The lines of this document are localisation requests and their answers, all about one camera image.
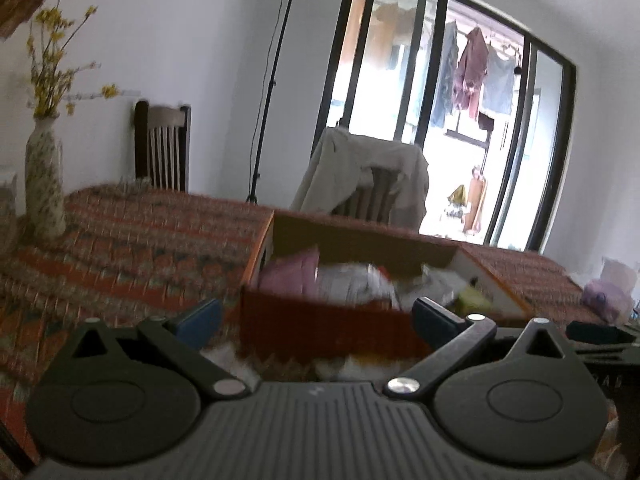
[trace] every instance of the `chair back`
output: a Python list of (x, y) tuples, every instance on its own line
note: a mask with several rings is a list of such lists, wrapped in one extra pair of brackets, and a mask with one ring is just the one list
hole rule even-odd
[(136, 178), (149, 177), (154, 187), (188, 191), (191, 107), (138, 101), (134, 129)]
[(389, 213), (397, 197), (396, 193), (391, 193), (391, 188), (398, 180), (399, 172), (371, 168), (371, 173), (373, 187), (358, 187), (332, 211), (333, 215), (389, 224)]

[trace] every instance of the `speckled vase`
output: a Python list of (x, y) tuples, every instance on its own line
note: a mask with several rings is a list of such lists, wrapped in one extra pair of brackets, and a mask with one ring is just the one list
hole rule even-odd
[(27, 141), (25, 192), (29, 222), (34, 236), (50, 241), (66, 229), (62, 191), (62, 143), (53, 130), (55, 119), (36, 119)]

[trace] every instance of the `silver screw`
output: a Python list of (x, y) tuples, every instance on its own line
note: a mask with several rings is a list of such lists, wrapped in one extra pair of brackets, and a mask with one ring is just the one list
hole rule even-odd
[(244, 392), (246, 386), (238, 379), (222, 379), (213, 385), (213, 390), (219, 395), (232, 397)]
[(390, 392), (404, 395), (412, 394), (418, 391), (418, 388), (420, 388), (420, 383), (415, 379), (411, 379), (409, 377), (396, 377), (395, 379), (391, 379), (386, 384), (386, 387)]

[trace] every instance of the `sliding glass door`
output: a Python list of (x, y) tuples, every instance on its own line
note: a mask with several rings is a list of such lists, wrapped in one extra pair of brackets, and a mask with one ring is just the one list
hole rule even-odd
[(475, 2), (343, 0), (314, 146), (337, 125), (417, 144), (430, 174), (421, 233), (538, 250), (574, 90), (575, 67)]

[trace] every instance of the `black light stand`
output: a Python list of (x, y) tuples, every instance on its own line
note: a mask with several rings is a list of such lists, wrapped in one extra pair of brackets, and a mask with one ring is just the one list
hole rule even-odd
[(246, 198), (246, 201), (252, 204), (258, 203), (258, 197), (255, 195), (255, 188), (258, 186), (258, 179), (260, 178), (260, 155), (262, 154), (262, 143), (264, 142), (264, 130), (267, 126), (267, 116), (269, 113), (269, 105), (271, 104), (271, 94), (273, 94), (273, 87), (276, 86), (276, 70), (278, 69), (278, 58), (280, 57), (280, 49), (282, 48), (284, 31), (287, 28), (287, 20), (289, 19), (289, 11), (291, 10), (292, 3), (293, 0), (288, 1), (287, 10), (284, 13), (284, 20), (282, 22), (282, 28), (280, 29), (280, 39), (278, 40), (276, 55), (273, 58), (273, 69), (271, 70), (271, 80), (269, 81), (269, 88), (267, 90), (267, 99), (264, 102), (262, 125), (260, 126), (260, 137), (258, 138), (258, 150), (255, 153), (254, 176), (251, 180), (251, 191), (249, 192), (249, 196)]

